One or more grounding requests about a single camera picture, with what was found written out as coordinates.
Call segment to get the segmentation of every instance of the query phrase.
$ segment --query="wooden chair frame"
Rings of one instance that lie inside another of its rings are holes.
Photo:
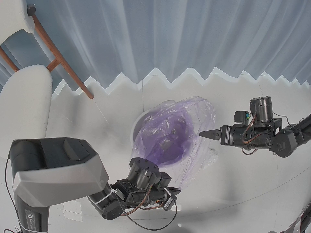
[[[52,42],[51,38],[46,33],[45,29],[39,22],[37,16],[35,15],[35,7],[33,5],[29,6],[27,12],[28,12],[28,16],[32,16],[35,22],[35,30],[37,31],[38,35],[41,37],[43,42],[46,44],[46,46],[55,56],[55,59],[52,60],[51,63],[48,64],[47,66],[48,70],[52,72],[57,67],[58,64],[61,64],[64,67],[64,69],[68,72],[68,74],[73,78],[73,80],[79,85],[79,87],[81,87],[81,89],[85,92],[85,94],[90,99],[93,99],[94,95],[88,90],[85,84],[72,70],[68,62],[65,60],[63,55],[57,49],[55,44]],[[14,70],[14,72],[17,72],[19,70],[18,67],[14,64],[14,62],[10,59],[10,57],[5,53],[5,51],[1,47],[0,47],[0,56],[9,64],[9,66]]]

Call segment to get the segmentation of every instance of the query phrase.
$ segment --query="plastic bag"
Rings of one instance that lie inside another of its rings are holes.
[[[201,97],[165,101],[145,115],[133,157],[154,162],[172,177],[170,186],[186,188],[209,154],[210,139],[199,136],[214,128],[215,110]]]

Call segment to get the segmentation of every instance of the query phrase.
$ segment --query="chair seat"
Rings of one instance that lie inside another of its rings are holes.
[[[52,77],[43,65],[14,73],[0,93],[0,156],[7,159],[15,139],[45,138]]]

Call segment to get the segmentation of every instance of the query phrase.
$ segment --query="curtain fold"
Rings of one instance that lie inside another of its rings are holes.
[[[217,67],[311,83],[311,0],[26,1],[81,80],[92,76],[104,88],[120,72],[139,83],[154,67],[170,82],[189,67],[204,79]],[[24,31],[1,46],[18,67],[52,58]],[[3,86],[12,72],[0,63]],[[77,89],[62,67],[52,77],[54,89],[63,78]]]

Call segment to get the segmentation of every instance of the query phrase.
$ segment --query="robotic arm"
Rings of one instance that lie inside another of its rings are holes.
[[[289,124],[282,128],[282,119],[273,118],[271,97],[253,98],[249,106],[253,116],[250,124],[248,119],[251,114],[248,111],[236,111],[234,119],[238,124],[203,131],[200,136],[220,140],[221,145],[242,148],[243,152],[267,149],[280,157],[290,156],[298,146],[311,139],[311,115],[301,119],[296,125]]]
[[[66,201],[87,196],[103,218],[112,220],[128,208],[160,204],[170,210],[181,192],[168,187],[167,173],[142,158],[130,161],[127,179],[109,185],[99,155],[85,140],[15,140],[9,158],[23,233],[47,232],[49,207]]]

